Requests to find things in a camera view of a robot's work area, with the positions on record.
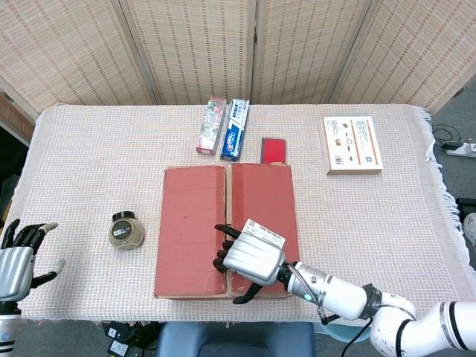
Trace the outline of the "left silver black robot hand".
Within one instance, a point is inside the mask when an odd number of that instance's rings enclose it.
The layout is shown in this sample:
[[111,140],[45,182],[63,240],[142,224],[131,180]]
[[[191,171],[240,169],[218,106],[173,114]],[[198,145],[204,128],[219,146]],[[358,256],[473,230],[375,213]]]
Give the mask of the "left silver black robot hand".
[[1,302],[17,303],[32,289],[54,280],[62,273],[65,260],[58,260],[43,275],[34,275],[36,255],[47,233],[56,229],[56,222],[27,225],[20,231],[20,220],[13,220],[4,230],[1,241]]

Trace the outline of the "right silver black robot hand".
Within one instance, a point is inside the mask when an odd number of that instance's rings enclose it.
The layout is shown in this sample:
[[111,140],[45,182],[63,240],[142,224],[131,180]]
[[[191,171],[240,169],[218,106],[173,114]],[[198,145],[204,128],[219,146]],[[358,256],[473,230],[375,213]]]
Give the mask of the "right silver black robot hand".
[[213,267],[221,273],[232,271],[251,281],[246,293],[235,297],[233,304],[246,304],[262,288],[289,276],[283,251],[286,240],[282,236],[252,219],[246,221],[241,231],[223,224],[216,224],[214,228],[231,239],[223,242]]

